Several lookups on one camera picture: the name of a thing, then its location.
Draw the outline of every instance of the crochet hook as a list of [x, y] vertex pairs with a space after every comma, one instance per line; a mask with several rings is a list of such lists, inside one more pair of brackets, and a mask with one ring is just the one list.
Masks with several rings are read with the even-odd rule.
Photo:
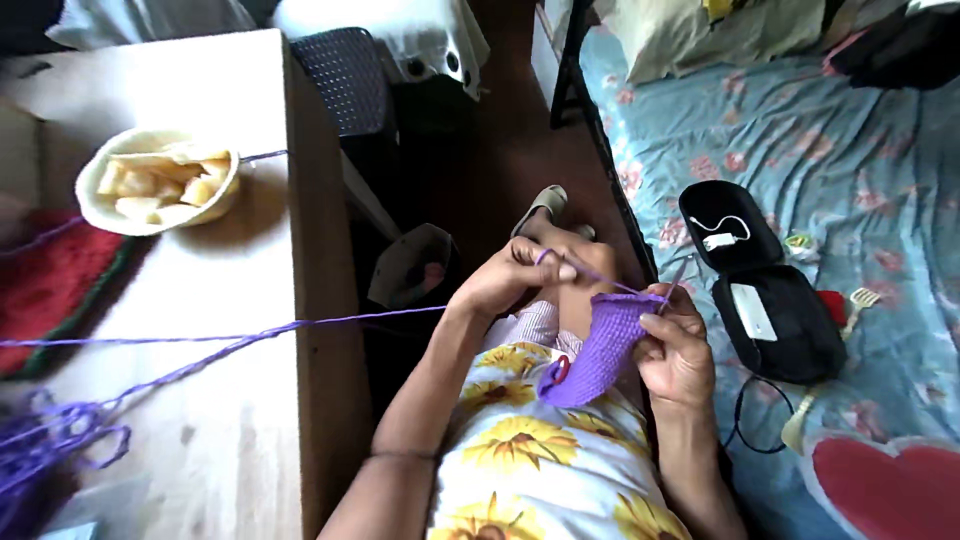
[[670, 288], [666, 290], [666, 294], [663, 295], [663, 298], [666, 299], [666, 302], [660, 305], [660, 308], [657, 309], [657, 315], [663, 315], [663, 311], [666, 309], [667, 304], [670, 303], [670, 295], [673, 294], [673, 289], [677, 288], [677, 283], [680, 282], [680, 279], [684, 276], [684, 270], [686, 270], [686, 265], [690, 262], [692, 257], [687, 256], [684, 258], [684, 262], [680, 264], [680, 270], [677, 270], [677, 273], [673, 275], [673, 282], [670, 283]]

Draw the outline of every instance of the food in bowl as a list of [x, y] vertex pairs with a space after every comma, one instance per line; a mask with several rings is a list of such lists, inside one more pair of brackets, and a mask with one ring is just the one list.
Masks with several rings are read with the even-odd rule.
[[116, 211], [151, 225], [180, 223], [200, 212], [227, 180], [230, 152], [191, 142], [160, 152], [108, 157], [97, 195], [111, 198]]

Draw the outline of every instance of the white device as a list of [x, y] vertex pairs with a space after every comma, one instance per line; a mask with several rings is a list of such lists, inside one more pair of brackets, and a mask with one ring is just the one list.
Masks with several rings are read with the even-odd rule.
[[707, 236], [706, 238], [704, 238], [704, 246], [707, 247], [707, 251], [713, 251], [714, 249], [723, 247], [723, 246], [732, 246], [738, 240], [749, 240], [750, 228], [747, 227], [747, 224], [742, 219], [740, 219], [735, 215], [724, 216], [723, 219], [717, 222], [717, 226], [712, 229], [710, 227], [707, 227], [703, 223], [700, 223], [700, 221], [698, 221], [697, 218], [690, 216], [690, 221], [699, 225], [700, 228], [703, 229], [704, 231], [710, 231], [711, 233], [716, 231], [717, 229], [720, 229], [720, 226], [723, 225], [723, 222], [727, 221], [728, 219], [735, 219], [739, 221], [740, 225], [743, 226], [743, 230], [747, 232], [747, 235], [740, 237], [740, 236], [734, 236], [732, 233], [711, 234], [710, 236]]
[[740, 322], [743, 323], [747, 335], [752, 339], [777, 341], [777, 333], [770, 324], [770, 317], [767, 315], [767, 310], [763, 308], [756, 287], [731, 283], [730, 292], [733, 295], [733, 305], [736, 307], [737, 314], [740, 315]]

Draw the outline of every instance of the charging cable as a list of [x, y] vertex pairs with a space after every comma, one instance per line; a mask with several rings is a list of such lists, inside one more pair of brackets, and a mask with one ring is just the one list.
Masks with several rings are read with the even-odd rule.
[[699, 225], [701, 229], [705, 231], [710, 231], [711, 233], [716, 231], [717, 229], [720, 229], [720, 226], [723, 225], [723, 222], [727, 221], [728, 219], [735, 219], [739, 221], [740, 225], [743, 226], [743, 230], [747, 232], [747, 235], [745, 237], [741, 237], [741, 236], [734, 236], [732, 233], [711, 234], [710, 236], [707, 236], [706, 238], [704, 238], [704, 245], [707, 247], [707, 251], [713, 251], [714, 249], [723, 247], [723, 246], [732, 246], [739, 240], [749, 240], [750, 228], [747, 227], [747, 224], [742, 219], [740, 219], [735, 215], [725, 216], [723, 219], [717, 222], [717, 226], [712, 229], [710, 227], [707, 227], [703, 223], [700, 223], [699, 221], [697, 221], [697, 218], [692, 216], [690, 217], [690, 221]]

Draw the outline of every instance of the hand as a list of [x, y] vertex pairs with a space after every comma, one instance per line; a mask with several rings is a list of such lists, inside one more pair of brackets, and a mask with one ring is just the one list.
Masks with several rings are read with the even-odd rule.
[[543, 249], [529, 238], [511, 239], [460, 285], [446, 310], [493, 318], [515, 304], [528, 287], [572, 282], [577, 278], [577, 270], [562, 262], [559, 256], [547, 256], [539, 266], [534, 266]]
[[[646, 292], [665, 295], [669, 283], [655, 283]], [[650, 390], [651, 405], [712, 408], [713, 354], [707, 325], [683, 287], [676, 287], [663, 316], [644, 314], [640, 325], [650, 335], [634, 348], [634, 360]]]

